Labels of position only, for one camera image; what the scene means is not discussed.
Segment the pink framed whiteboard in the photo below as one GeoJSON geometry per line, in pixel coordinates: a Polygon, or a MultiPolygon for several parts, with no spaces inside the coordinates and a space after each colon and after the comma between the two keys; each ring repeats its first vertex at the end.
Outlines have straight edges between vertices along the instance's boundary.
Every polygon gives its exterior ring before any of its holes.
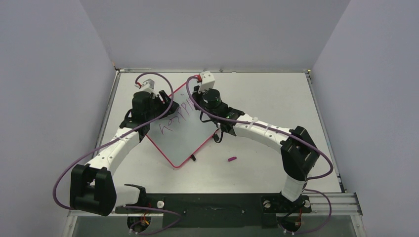
{"type": "Polygon", "coordinates": [[[201,122],[201,112],[190,101],[185,83],[174,91],[174,101],[179,108],[151,123],[147,138],[171,166],[179,168],[212,138],[217,128],[211,122],[201,122]]]}

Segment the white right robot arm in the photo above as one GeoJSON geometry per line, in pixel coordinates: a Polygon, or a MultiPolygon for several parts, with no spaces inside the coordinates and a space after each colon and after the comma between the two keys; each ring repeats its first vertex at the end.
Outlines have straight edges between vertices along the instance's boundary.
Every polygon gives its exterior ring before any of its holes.
{"type": "Polygon", "coordinates": [[[221,133],[249,138],[281,154],[287,176],[278,198],[279,206],[285,211],[293,210],[298,205],[308,174],[319,158],[308,131],[301,126],[286,129],[261,122],[222,102],[218,90],[199,90],[199,86],[194,87],[192,98],[202,107],[201,114],[212,114],[209,120],[221,133]]]}

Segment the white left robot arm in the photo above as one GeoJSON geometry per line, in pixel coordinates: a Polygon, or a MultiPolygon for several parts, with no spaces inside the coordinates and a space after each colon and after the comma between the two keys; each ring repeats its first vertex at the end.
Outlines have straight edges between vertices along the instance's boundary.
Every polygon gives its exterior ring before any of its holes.
{"type": "Polygon", "coordinates": [[[143,186],[115,186],[113,175],[129,152],[142,142],[150,124],[177,112],[180,105],[163,91],[137,92],[132,108],[127,111],[112,144],[86,164],[77,164],[71,171],[70,207],[101,216],[108,216],[116,207],[128,205],[134,212],[147,207],[143,186]]]}

